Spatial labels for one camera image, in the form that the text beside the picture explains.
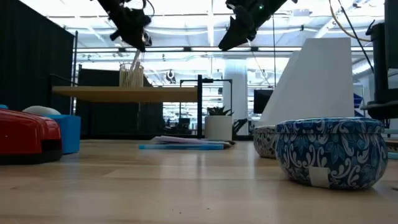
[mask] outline blue box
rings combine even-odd
[[[62,153],[78,153],[80,150],[80,123],[79,116],[46,115],[58,123],[61,130]]]

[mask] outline patterned bowl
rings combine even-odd
[[[380,121],[318,118],[276,126],[276,157],[290,180],[330,189],[366,189],[386,171]]]
[[[254,128],[254,148],[263,158],[275,159],[275,126]]]

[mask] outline blue book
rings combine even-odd
[[[139,149],[169,149],[169,150],[223,150],[223,144],[145,144]]]

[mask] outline potted plant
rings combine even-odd
[[[205,118],[205,137],[214,140],[232,140],[232,114],[225,107],[207,108]]]

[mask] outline black partition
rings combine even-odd
[[[73,38],[69,32],[18,0],[0,1],[0,104],[13,110],[51,106],[70,113],[70,98],[54,95],[50,74],[69,79]]]
[[[144,80],[145,86],[151,86]],[[79,86],[119,86],[119,72],[81,69]],[[87,138],[126,138],[158,134],[163,127],[162,103],[89,103],[77,100],[81,133]]]

